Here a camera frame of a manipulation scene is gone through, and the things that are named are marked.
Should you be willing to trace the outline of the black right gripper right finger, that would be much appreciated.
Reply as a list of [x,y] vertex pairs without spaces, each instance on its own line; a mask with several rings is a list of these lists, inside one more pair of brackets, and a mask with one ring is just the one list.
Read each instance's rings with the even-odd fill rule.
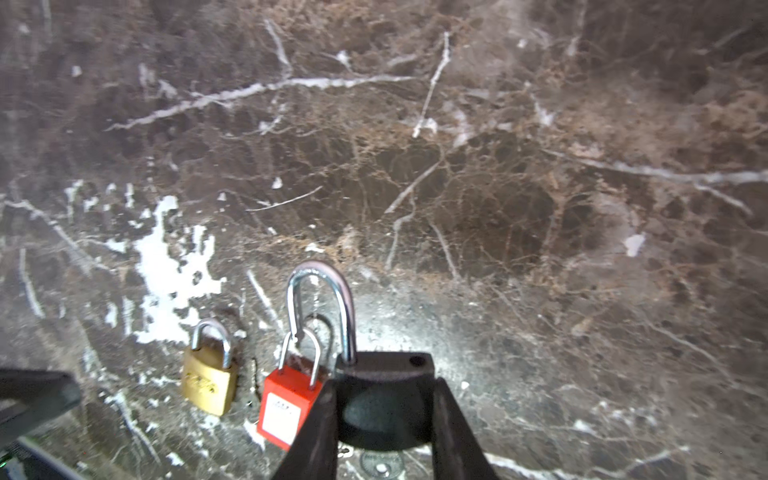
[[432,464],[437,480],[498,480],[443,378],[433,391]]

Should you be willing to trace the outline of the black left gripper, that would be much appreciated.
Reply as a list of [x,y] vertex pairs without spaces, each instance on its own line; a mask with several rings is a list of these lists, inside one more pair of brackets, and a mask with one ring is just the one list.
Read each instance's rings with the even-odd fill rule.
[[1,477],[79,479],[81,475],[26,436],[77,407],[81,389],[64,371],[1,370]]

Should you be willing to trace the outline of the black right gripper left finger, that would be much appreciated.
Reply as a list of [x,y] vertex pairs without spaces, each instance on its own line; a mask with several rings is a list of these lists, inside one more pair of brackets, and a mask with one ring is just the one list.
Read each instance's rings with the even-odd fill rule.
[[272,480],[335,480],[338,462],[338,387],[327,381]]

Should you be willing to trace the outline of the red safety padlock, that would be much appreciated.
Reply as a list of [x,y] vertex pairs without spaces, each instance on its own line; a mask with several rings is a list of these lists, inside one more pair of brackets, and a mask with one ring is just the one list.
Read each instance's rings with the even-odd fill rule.
[[322,347],[316,335],[307,328],[303,333],[314,346],[309,374],[286,365],[292,334],[283,339],[277,368],[264,381],[257,432],[274,445],[288,451],[301,430],[317,399],[323,382],[318,379]]

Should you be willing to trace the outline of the brass padlock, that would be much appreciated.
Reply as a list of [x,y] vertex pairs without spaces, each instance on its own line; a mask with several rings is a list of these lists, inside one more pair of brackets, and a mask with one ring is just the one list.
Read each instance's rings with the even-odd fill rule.
[[[220,349],[203,345],[206,330],[220,336]],[[218,417],[225,415],[234,399],[238,365],[234,346],[227,328],[218,320],[200,321],[192,331],[191,341],[184,352],[181,393],[201,410]]]

